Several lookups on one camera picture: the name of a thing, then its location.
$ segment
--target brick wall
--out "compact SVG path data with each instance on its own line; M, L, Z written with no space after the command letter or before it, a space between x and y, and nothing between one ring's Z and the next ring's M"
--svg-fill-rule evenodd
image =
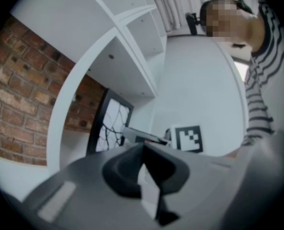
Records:
M46 139L57 95L74 62L9 16L0 31L0 156L46 165ZM89 132L104 87L85 75L64 128Z

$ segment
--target person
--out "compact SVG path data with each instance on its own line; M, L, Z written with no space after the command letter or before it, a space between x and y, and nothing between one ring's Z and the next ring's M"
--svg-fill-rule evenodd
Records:
M210 0L200 9L200 23L207 36L252 48L244 82L249 126L240 148L284 131L284 27L270 5L259 0L253 14L244 0Z

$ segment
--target window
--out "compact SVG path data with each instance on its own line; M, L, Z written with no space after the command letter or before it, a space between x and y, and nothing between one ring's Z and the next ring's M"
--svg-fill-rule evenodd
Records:
M234 64L236 65L242 80L245 81L246 72L249 66L247 64L240 63L237 61L234 61Z

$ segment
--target dark hair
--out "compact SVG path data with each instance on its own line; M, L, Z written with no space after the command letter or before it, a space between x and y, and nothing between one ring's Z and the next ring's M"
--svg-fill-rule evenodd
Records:
M207 6L209 4L213 4L217 1L220 1L220 0L209 0L207 2L204 2L202 4L201 8L200 8L200 13L199 13L200 25L201 25L203 31L206 33L206 36L209 36L209 37L212 37L213 34L212 34L212 32L210 32L206 29ZM251 8L249 6L247 6L247 4L244 2L244 0L232 0L232 1L236 4L238 9L241 9L241 10L246 11L247 13L253 14ZM232 47L243 48L243 47L245 47L245 45L233 44Z

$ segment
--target framed picture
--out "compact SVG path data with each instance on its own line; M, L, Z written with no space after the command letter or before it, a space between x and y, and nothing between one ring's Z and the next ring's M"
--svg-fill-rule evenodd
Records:
M129 125L133 106L107 89L94 118L87 154L110 150L124 144L122 131Z

